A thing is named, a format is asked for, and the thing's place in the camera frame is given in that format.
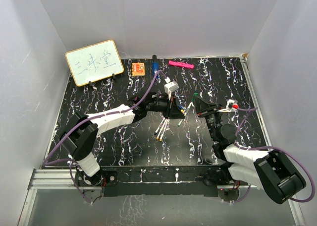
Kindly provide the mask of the green white pen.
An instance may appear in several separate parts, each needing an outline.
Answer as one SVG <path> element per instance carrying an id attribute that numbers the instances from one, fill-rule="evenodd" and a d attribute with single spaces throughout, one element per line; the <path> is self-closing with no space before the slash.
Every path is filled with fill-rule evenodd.
<path id="1" fill-rule="evenodd" d="M 193 106 L 193 102 L 191 101 L 188 105 L 188 107 L 185 109 L 184 111 L 184 117 L 186 117 L 187 113 L 189 112 L 190 108 Z M 180 125 L 182 124 L 182 122 L 184 121 L 184 119 L 181 119 L 179 122 L 178 122 L 178 127 L 180 127 Z"/>

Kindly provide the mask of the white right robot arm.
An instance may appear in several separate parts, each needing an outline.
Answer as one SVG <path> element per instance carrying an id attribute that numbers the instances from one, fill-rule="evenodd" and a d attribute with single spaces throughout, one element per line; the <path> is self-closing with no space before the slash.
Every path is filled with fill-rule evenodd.
<path id="1" fill-rule="evenodd" d="M 227 168 L 221 172 L 221 180 L 228 185 L 243 181 L 264 190 L 277 204 L 285 201 L 304 189 L 307 184 L 287 155 L 271 147 L 257 150 L 239 146 L 238 128 L 224 124 L 224 113 L 236 112 L 236 100 L 228 100 L 226 106 L 193 98 L 196 114 L 204 118 L 213 142 L 213 151 L 218 159 L 226 162 Z"/>

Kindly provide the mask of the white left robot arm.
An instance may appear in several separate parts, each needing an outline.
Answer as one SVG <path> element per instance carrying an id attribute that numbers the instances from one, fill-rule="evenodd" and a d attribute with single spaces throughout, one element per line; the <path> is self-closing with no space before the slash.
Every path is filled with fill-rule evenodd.
<path id="1" fill-rule="evenodd" d="M 96 138 L 104 132 L 140 121 L 148 112 L 160 112 L 165 119 L 184 119 L 184 108 L 178 99 L 168 94 L 149 92 L 145 98 L 133 96 L 120 106 L 95 114 L 77 112 L 59 133 L 60 143 L 85 174 L 92 186 L 102 181 L 100 165 L 92 149 Z"/>

